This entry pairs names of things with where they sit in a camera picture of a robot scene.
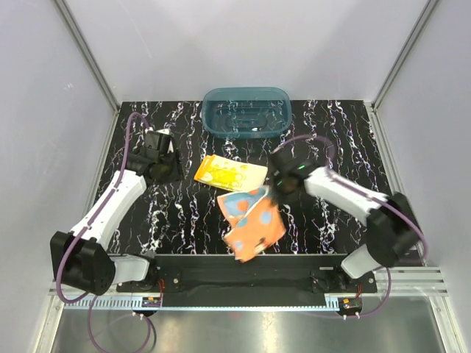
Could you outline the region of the yellow patterned towel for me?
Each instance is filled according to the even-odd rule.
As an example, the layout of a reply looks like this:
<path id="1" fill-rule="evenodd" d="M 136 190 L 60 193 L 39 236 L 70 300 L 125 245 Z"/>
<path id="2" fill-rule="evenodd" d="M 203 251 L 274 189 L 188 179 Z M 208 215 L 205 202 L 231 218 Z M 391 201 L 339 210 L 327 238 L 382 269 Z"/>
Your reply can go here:
<path id="1" fill-rule="evenodd" d="M 242 163 L 218 155 L 206 156 L 197 169 L 194 180 L 228 191 L 251 191 L 264 184 L 268 168 Z"/>

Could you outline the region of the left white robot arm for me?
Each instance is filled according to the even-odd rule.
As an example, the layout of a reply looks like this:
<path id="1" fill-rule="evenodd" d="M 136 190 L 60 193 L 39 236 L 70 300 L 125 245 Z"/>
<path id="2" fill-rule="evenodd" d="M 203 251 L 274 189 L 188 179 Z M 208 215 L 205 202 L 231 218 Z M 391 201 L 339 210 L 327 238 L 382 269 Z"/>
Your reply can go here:
<path id="1" fill-rule="evenodd" d="M 159 281 L 156 262 L 141 254 L 109 254 L 114 232 L 131 206 L 148 189 L 183 179 L 180 153 L 169 129 L 148 129 L 144 143 L 127 153 L 105 192 L 69 232 L 50 240 L 56 290 L 62 285 L 101 296 L 119 283 L 153 290 Z"/>

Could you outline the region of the orange dotted towel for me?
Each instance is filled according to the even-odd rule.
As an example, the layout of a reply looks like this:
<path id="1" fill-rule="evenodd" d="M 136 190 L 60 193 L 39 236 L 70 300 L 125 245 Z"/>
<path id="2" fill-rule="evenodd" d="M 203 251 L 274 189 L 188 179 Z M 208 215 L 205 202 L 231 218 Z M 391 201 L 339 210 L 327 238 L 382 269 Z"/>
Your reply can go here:
<path id="1" fill-rule="evenodd" d="M 286 233 L 279 207 L 265 185 L 251 191 L 226 193 L 217 202 L 230 224 L 224 242 L 242 263 L 276 244 Z"/>

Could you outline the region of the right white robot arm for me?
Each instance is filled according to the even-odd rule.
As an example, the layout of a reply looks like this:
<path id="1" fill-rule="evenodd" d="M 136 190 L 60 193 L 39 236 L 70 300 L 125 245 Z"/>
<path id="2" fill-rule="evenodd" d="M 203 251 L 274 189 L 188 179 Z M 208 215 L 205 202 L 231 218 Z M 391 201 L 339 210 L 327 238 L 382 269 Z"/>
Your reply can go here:
<path id="1" fill-rule="evenodd" d="M 368 190 L 327 165 L 299 158 L 288 160 L 280 149 L 270 154 L 269 162 L 276 202 L 286 203 L 296 194 L 306 193 L 345 211 L 366 227 L 364 244 L 348 254 L 334 273 L 338 289 L 353 290 L 363 275 L 396 266 L 412 247 L 424 241 L 405 195 Z"/>

